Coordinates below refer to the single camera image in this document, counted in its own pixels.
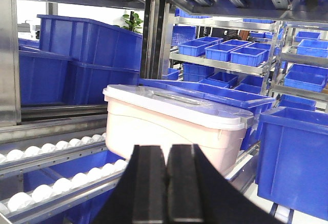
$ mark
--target blue plastic crate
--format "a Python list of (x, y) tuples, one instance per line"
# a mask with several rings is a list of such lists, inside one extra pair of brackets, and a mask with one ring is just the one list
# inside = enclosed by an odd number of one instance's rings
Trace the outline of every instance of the blue plastic crate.
[(163, 75), (163, 79), (168, 79), (168, 80), (177, 80), (179, 79), (179, 73), (180, 70), (178, 69), (168, 69), (168, 74), (167, 75)]
[(303, 64), (293, 64), (289, 71), (293, 72), (302, 72), (307, 74), (322, 75), (328, 77), (328, 69), (303, 65)]
[(70, 62), (64, 88), (69, 105), (104, 103), (103, 89), (109, 84), (136, 85), (139, 72), (132, 69)]
[(258, 196), (328, 220), (328, 114), (279, 107), (260, 125)]
[[(254, 114), (255, 119), (258, 118), (260, 113), (270, 109), (273, 102), (275, 101), (274, 98), (267, 96), (245, 93), (233, 89), (210, 86), (200, 83), (198, 84), (205, 85), (205, 87), (199, 86), (196, 88), (195, 86), (191, 87), (190, 85), (182, 86), (182, 84), (180, 84), (181, 82), (154, 79), (140, 79), (139, 83), (145, 86), (162, 88), (185, 95), (204, 98), (218, 103), (246, 109)], [(248, 128), (245, 138), (243, 139), (241, 149), (246, 150), (256, 141), (258, 141), (258, 135), (260, 133), (261, 130), (256, 126)]]
[(199, 83), (216, 86), (216, 87), (223, 87), (223, 88), (229, 88), (230, 85), (226, 82), (221, 82), (219, 80), (212, 80), (212, 79), (202, 79), (199, 81)]
[(265, 57), (266, 50), (242, 47), (231, 52), (231, 62), (258, 67)]
[(206, 75), (183, 73), (184, 82), (199, 82), (200, 80), (205, 79), (206, 77)]
[(219, 44), (205, 48), (206, 58), (229, 62), (230, 52), (236, 50), (238, 46)]
[(192, 40), (178, 45), (179, 53), (189, 56), (202, 56), (205, 55), (205, 48), (210, 46), (211, 43), (204, 41)]
[(194, 40), (196, 37), (196, 27), (194, 26), (173, 26), (172, 46)]
[[(252, 43), (250, 45), (247, 45), (247, 47), (265, 50), (266, 52), (265, 52), (265, 55), (264, 55), (264, 58), (263, 58), (263, 62), (265, 62), (269, 59), (271, 45), (264, 44), (264, 43)], [(275, 55), (277, 54), (277, 51), (278, 51), (278, 48), (276, 47), (275, 52), (274, 52)]]
[(263, 77), (255, 76), (255, 75), (248, 75), (240, 83), (251, 85), (251, 86), (262, 87)]
[(265, 38), (265, 33), (264, 32), (250, 32), (250, 37), (254, 38)]
[(301, 72), (289, 72), (284, 80), (284, 85), (287, 87), (295, 87), (314, 92), (321, 92), (325, 84), (326, 77)]
[(301, 104), (301, 103), (295, 103), (295, 102), (290, 102), (287, 100), (281, 100), (279, 102), (279, 107), (290, 107), (290, 108), (295, 108), (295, 109), (301, 109), (301, 110), (311, 110), (315, 111), (316, 107), (311, 107), (309, 105)]
[(217, 45), (217, 44), (222, 43), (223, 38), (216, 38), (216, 37), (208, 37), (208, 36), (206, 36), (206, 37), (195, 39), (195, 41), (208, 42), (208, 43), (211, 43), (211, 46), (212, 46), (212, 45)]
[(246, 23), (274, 23), (273, 20), (267, 20), (267, 19), (248, 19), (248, 18), (244, 18), (242, 20), (243, 22)]
[(328, 57), (328, 41), (303, 39), (298, 44), (297, 54)]
[(185, 11), (178, 8), (175, 9), (175, 16), (186, 17), (186, 18), (198, 18), (198, 19), (209, 18), (209, 16), (205, 16), (205, 15), (189, 15)]
[(68, 62), (72, 58), (44, 51), (19, 51), (20, 99), (22, 105), (63, 102)]
[[(273, 38), (273, 33), (272, 32), (266, 32), (265, 37), (272, 39)], [(278, 39), (282, 39), (282, 30), (280, 30), (280, 32), (278, 34)]]
[(255, 94), (261, 93), (260, 87), (251, 86), (251, 85), (247, 85), (247, 84), (240, 84), (237, 87), (235, 87), (235, 90), (242, 91), (242, 92), (255, 93)]
[(301, 42), (303, 39), (319, 40), (321, 33), (299, 31), (295, 36), (295, 42)]
[(214, 68), (199, 64), (183, 63), (183, 72), (186, 74), (197, 74), (208, 77), (214, 73)]
[(229, 74), (225, 72), (217, 72), (216, 74), (208, 77), (210, 80), (219, 80), (221, 82), (225, 82), (229, 84), (229, 87), (232, 88), (237, 84), (238, 75)]
[(85, 18), (38, 17), (41, 50), (71, 56), (86, 64), (140, 69), (141, 34)]
[(23, 46), (29, 46), (29, 47), (36, 48), (36, 49), (39, 49), (39, 47), (40, 47), (39, 40), (18, 38), (18, 44), (23, 45)]
[(227, 41), (223, 42), (222, 44), (243, 47), (243, 46), (249, 45), (251, 43), (252, 42), (249, 42), (249, 41), (231, 39), (231, 40), (227, 40)]
[(295, 97), (295, 96), (290, 96), (290, 95), (286, 95), (283, 94), (280, 97), (280, 100), (285, 100), (285, 101), (289, 101), (289, 102), (293, 102), (293, 103), (299, 103), (299, 104), (304, 104), (304, 105), (308, 105), (311, 107), (315, 107), (316, 103), (314, 100), (311, 99), (306, 99), (306, 98), (302, 98), (302, 97)]

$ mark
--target metal shelf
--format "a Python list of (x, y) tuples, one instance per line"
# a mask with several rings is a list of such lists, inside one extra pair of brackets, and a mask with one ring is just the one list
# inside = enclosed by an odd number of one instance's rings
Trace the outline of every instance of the metal shelf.
[(279, 92), (304, 98), (313, 99), (315, 101), (321, 101), (324, 103), (328, 103), (328, 94), (321, 92), (313, 92), (303, 89), (297, 89), (293, 87), (286, 87), (278, 84), (271, 84), (273, 92)]
[(240, 29), (249, 31), (273, 31), (274, 24), (246, 23), (243, 21), (218, 21), (211, 18), (186, 18), (175, 17), (175, 24), (185, 24), (192, 26), (203, 26), (211, 28)]
[(196, 57), (196, 56), (188, 56), (188, 55), (182, 55), (176, 52), (170, 53), (170, 59), (192, 63), (192, 64), (201, 64), (206, 65), (214, 68), (219, 69), (225, 69), (230, 71), (236, 71), (240, 73), (246, 73), (246, 74), (253, 74), (253, 75), (262, 75), (265, 73), (265, 66), (268, 65), (268, 63), (263, 63), (259, 67), (252, 67), (247, 65), (241, 65), (241, 64), (234, 64), (231, 62), (222, 62), (212, 59), (207, 59), (203, 57)]
[(14, 224), (39, 223), (113, 189), (117, 185), (122, 174), (123, 171), (119, 171), (77, 189), (70, 190), (65, 194), (52, 197), (48, 201), (34, 204), (31, 208), (10, 213), (6, 217)]
[(89, 145), (72, 147), (60, 151), (41, 154), (38, 156), (22, 158), (13, 162), (0, 165), (0, 179), (19, 175), (37, 169), (42, 169), (62, 162), (71, 161), (83, 156), (107, 150), (105, 141)]
[(318, 65), (325, 68), (328, 67), (328, 58), (326, 57), (305, 56), (295, 53), (281, 53), (280, 56), (281, 60), (286, 60), (291, 63)]

